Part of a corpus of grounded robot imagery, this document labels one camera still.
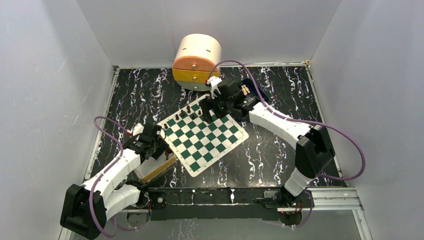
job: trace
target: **purple cable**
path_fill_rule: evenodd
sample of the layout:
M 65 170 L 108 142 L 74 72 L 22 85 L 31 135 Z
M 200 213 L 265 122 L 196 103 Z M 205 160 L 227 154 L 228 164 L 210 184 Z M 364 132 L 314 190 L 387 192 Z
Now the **purple cable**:
M 111 123 L 113 123 L 113 124 L 115 124 L 116 126 L 118 126 L 119 128 L 121 128 L 121 129 L 123 129 L 123 130 L 125 130 L 126 132 L 128 132 L 128 130 L 125 128 L 125 127 L 123 127 L 121 124 L 119 124 L 118 122 L 116 122 L 116 121 L 114 121 L 114 120 L 112 120 L 112 119 L 110 119 L 110 118 L 108 118 L 108 117 L 104 117 L 104 116 L 96 116 L 95 118 L 94 118 L 94 125 L 95 125 L 95 127 L 100 131 L 100 132 L 102 132 L 104 135 L 106 135 L 106 136 L 108 136 L 109 138 L 111 138 L 115 143 L 117 143 L 118 144 L 118 146 L 119 146 L 119 156 L 115 159 L 115 161 L 113 161 L 105 170 L 104 170 L 104 173 L 106 173 L 107 171 L 109 171 L 109 169 L 111 169 L 120 159 L 121 159 L 121 157 L 122 157 L 122 155 L 124 154 L 124 147 L 122 146 L 122 143 L 120 143 L 119 142 L 119 140 L 116 138 L 116 137 L 114 137 L 113 135 L 111 135 L 111 134 L 109 134 L 108 132 L 106 132 L 105 130 L 103 130 L 101 127 L 100 127 L 100 125 L 97 123 L 97 119 L 104 119 L 104 120 L 107 120 L 107 121 L 109 121 L 109 122 L 111 122 Z M 92 217 L 92 219 L 93 219 L 93 222 L 94 222 L 94 224 L 95 224 L 95 226 L 98 228 L 98 230 L 103 234 L 103 235 L 105 235 L 106 237 L 108 237 L 108 238 L 113 238 L 113 237 L 115 237 L 116 235 L 117 235 L 117 233 L 118 233 L 118 228 L 119 229 L 122 229 L 122 230 L 126 230 L 126 231 L 133 231 L 133 230 L 136 230 L 136 229 L 139 229 L 139 228 L 142 228 L 142 227 L 144 227 L 146 224 L 147 224 L 147 222 L 146 223 L 144 223 L 144 224 L 142 224 L 141 226 L 138 226 L 138 227 L 136 227 L 136 228 L 126 228 L 126 227 L 123 227 L 123 226 L 120 226 L 120 225 L 118 225 L 118 223 L 117 223 L 117 221 L 116 221 L 116 216 L 113 216 L 113 219 L 112 219 L 112 222 L 113 222 L 113 225 L 115 226 L 115 233 L 113 233 L 113 234 L 110 234 L 110 233 L 108 233 L 108 232 L 106 232 L 105 231 L 105 229 L 103 229 L 102 228 L 102 226 L 100 225 L 100 223 L 99 223 L 99 220 L 97 219 L 97 217 L 96 217 L 96 213 L 94 212 L 94 206 L 93 206 L 93 195 L 94 195 L 94 190 L 96 189 L 96 186 L 97 186 L 97 184 L 100 182 L 100 180 L 102 179 L 102 177 L 103 177 L 103 174 L 102 173 L 100 173 L 100 176 L 94 181 L 94 184 L 93 184 L 93 186 L 91 187 L 91 191 L 90 191 L 90 194 L 89 194 L 89 197 L 88 197 L 88 205 L 89 205 L 89 208 L 90 208 L 90 213 L 91 213 L 91 217 Z
M 253 82 L 253 85 L 254 85 L 254 88 L 255 88 L 255 90 L 257 92 L 257 95 L 260 98 L 260 102 L 263 104 L 264 107 L 266 107 L 266 109 L 268 110 L 268 112 L 272 113 L 273 115 L 275 115 L 275 116 L 277 116 L 277 117 L 279 117 L 281 119 L 284 119 L 284 120 L 287 120 L 287 121 L 290 121 L 290 122 L 304 123 L 304 124 L 309 124 L 309 125 L 321 125 L 323 127 L 332 129 L 332 130 L 338 132 L 339 134 L 341 134 L 346 139 L 348 139 L 356 147 L 356 149 L 358 150 L 358 152 L 360 154 L 360 158 L 361 158 L 361 162 L 362 162 L 362 166 L 361 166 L 361 168 L 360 168 L 360 170 L 359 170 L 359 172 L 357 174 L 355 174 L 353 176 L 348 176 L 348 177 L 337 177 L 337 176 L 330 176 L 330 175 L 326 175 L 326 174 L 319 174 L 320 177 L 328 178 L 328 179 L 331 179 L 331 180 L 348 181 L 348 180 L 356 179 L 356 178 L 358 178 L 359 176 L 361 176 L 364 173 L 364 171 L 365 171 L 365 165 L 366 165 L 365 154 L 362 151 L 362 149 L 359 146 L 359 144 L 355 140 L 353 140 L 353 138 L 351 136 L 349 136 L 345 132 L 343 132 L 343 131 L 341 131 L 341 130 L 339 130 L 339 129 L 337 129 L 337 128 L 329 125 L 329 124 L 326 124 L 326 123 L 322 123 L 322 122 L 318 122 L 318 121 L 310 121 L 310 120 L 293 119 L 293 118 L 285 117 L 285 116 L 279 114 L 275 109 L 273 109 L 271 106 L 269 106 L 265 102 L 264 98 L 262 97 L 261 92 L 259 91 L 258 85 L 256 84 L 256 81 L 255 81 L 252 73 L 249 71 L 249 69 L 243 63 L 241 63 L 241 62 L 239 62 L 237 60 L 223 60 L 223 61 L 220 61 L 220 62 L 218 62 L 212 68 L 212 70 L 209 73 L 209 76 L 207 76 L 207 79 L 209 79 L 212 76 L 212 73 L 214 72 L 214 70 L 219 65 L 221 65 L 222 63 L 227 63 L 227 62 L 237 63 L 237 64 L 239 64 L 240 66 L 243 67 L 243 69 L 247 72 L 247 75 L 250 77 L 250 79 Z
M 309 218 L 311 217 L 311 214 L 312 214 L 312 208 L 314 207 L 314 198 L 312 197 L 312 194 L 310 194 L 308 191 L 304 191 L 304 193 L 309 196 L 310 208 L 309 208 L 309 212 L 307 213 L 305 220 L 303 222 L 295 225 L 296 227 L 300 227 L 300 226 L 304 225 L 309 220 Z

